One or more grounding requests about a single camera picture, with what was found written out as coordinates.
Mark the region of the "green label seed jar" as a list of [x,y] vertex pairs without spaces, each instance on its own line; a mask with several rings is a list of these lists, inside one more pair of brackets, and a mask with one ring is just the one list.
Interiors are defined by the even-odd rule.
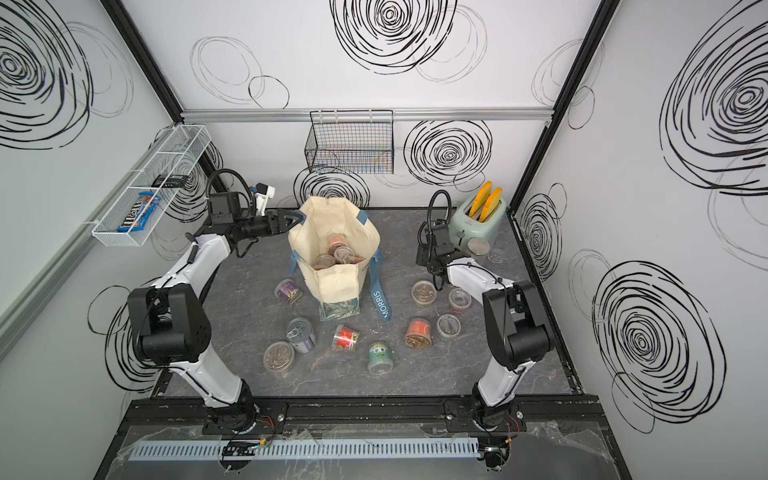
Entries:
[[460,335],[462,324],[453,314],[443,314],[436,321],[437,336],[445,342],[451,341]]

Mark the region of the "orange label seed jar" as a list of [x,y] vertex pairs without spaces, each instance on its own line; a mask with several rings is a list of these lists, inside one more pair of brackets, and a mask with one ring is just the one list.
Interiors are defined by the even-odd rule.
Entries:
[[407,346],[414,349],[426,349],[432,345],[431,324],[423,318],[410,321],[404,336]]

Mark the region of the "clear brown seed jar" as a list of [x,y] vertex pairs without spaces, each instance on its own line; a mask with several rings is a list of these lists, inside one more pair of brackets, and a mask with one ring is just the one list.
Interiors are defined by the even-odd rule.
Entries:
[[295,350],[287,341],[270,344],[263,354],[263,365],[272,373],[288,372],[295,363]]

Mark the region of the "red label seed jar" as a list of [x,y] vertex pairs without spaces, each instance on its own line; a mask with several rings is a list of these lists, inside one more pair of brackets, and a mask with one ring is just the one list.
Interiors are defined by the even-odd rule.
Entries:
[[334,351],[355,351],[359,343],[360,333],[343,324],[338,325],[333,335],[331,348]]

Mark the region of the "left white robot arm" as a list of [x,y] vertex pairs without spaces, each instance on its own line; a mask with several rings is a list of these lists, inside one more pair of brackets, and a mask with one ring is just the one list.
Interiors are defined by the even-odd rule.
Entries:
[[202,398],[211,418],[236,431],[257,421],[247,382],[232,373],[211,344],[203,307],[215,275],[240,242],[287,233],[302,224],[299,210],[269,209],[261,193],[215,193],[208,215],[190,236],[190,247],[170,270],[127,298],[136,358],[183,378]]

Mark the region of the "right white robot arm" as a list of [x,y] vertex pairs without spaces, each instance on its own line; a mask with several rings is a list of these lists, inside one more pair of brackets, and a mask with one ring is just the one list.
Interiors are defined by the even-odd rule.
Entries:
[[473,387],[473,420],[491,428],[511,411],[524,376],[554,348],[541,296],[532,282],[504,278],[456,249],[444,220],[423,222],[417,242],[417,265],[440,287],[457,287],[483,307],[491,359]]

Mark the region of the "clear purple seed jar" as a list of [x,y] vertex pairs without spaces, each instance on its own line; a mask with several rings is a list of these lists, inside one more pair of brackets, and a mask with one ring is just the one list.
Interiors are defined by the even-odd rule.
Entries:
[[288,305],[295,304],[303,296],[298,284],[290,278],[281,280],[274,288],[274,296]]

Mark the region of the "clear jar red band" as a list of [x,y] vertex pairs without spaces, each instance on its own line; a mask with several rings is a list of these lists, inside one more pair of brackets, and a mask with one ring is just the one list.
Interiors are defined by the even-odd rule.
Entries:
[[448,295],[450,309],[455,314],[466,312],[472,304],[472,297],[461,288],[453,288]]

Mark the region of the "cream canvas tote bag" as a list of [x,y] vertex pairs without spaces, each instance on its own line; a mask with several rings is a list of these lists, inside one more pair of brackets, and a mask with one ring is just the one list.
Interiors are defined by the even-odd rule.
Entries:
[[288,233],[292,268],[299,270],[319,304],[320,319],[340,321],[361,311],[369,285],[375,310],[393,318],[380,281],[380,234],[366,211],[345,198],[312,196],[300,208],[305,218]]

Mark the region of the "teal green label jar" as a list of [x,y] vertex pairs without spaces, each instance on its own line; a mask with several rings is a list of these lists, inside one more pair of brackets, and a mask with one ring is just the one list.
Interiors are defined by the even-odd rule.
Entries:
[[391,351],[385,342],[372,343],[368,349],[367,369],[372,375],[389,373],[394,367]]

